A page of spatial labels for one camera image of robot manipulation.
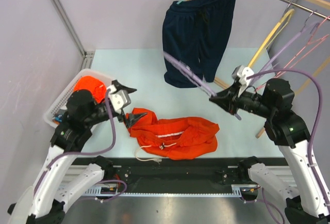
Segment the purple notched hanger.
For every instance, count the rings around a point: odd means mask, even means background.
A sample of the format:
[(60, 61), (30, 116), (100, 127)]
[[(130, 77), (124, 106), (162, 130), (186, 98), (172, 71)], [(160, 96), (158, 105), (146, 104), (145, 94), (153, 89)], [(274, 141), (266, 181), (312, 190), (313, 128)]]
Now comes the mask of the purple notched hanger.
[(169, 62), (172, 67), (174, 67), (181, 75), (183, 75), (187, 80), (189, 80), (194, 86), (204, 91), (209, 96), (210, 101), (212, 97), (217, 96), (217, 94), (210, 87), (208, 87), (197, 75), (195, 75), (187, 65), (175, 59), (167, 52), (163, 52), (163, 55), (165, 60)]

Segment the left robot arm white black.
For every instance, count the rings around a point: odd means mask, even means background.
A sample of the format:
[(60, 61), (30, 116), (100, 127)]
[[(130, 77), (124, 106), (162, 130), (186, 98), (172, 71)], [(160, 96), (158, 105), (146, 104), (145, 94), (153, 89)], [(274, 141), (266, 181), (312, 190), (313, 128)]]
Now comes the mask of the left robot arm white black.
[[(134, 88), (113, 80), (100, 103), (87, 89), (76, 90), (70, 95), (36, 181), (8, 208), (9, 223), (62, 223), (71, 206), (90, 187), (116, 182), (112, 162), (102, 155), (115, 145), (115, 118), (129, 128), (143, 117), (142, 114), (127, 115), (124, 112), (124, 108), (131, 103), (129, 95), (133, 92), (136, 92)], [(110, 146), (98, 152), (82, 152), (92, 136), (92, 128), (104, 121), (110, 121), (113, 132)], [(80, 155), (91, 157), (91, 163), (65, 188), (60, 189), (66, 172)]]

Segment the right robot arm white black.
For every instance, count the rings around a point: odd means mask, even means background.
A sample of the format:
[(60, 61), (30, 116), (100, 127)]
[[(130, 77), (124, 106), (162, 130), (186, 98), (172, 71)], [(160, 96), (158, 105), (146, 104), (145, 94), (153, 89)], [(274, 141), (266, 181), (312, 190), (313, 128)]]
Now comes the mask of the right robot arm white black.
[(243, 183), (259, 184), (274, 199), (285, 203), (290, 223), (329, 223), (329, 209), (309, 162), (310, 133), (304, 120), (292, 111), (294, 92), (288, 81), (272, 78), (263, 94), (239, 94), (238, 81), (210, 97), (226, 112), (235, 115), (239, 109), (265, 118), (265, 131), (283, 154), (296, 187), (272, 173), (258, 158), (252, 156), (239, 163), (238, 178)]

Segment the orange shorts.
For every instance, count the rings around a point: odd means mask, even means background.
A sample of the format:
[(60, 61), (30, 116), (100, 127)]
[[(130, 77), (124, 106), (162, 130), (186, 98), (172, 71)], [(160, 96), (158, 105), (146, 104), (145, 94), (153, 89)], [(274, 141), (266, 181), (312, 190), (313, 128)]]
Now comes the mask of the orange shorts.
[(145, 114), (128, 129), (139, 145), (136, 153), (143, 150), (172, 160), (186, 160), (214, 152), (218, 147), (216, 134), (220, 128), (204, 118), (158, 119), (145, 108), (134, 108), (132, 113)]

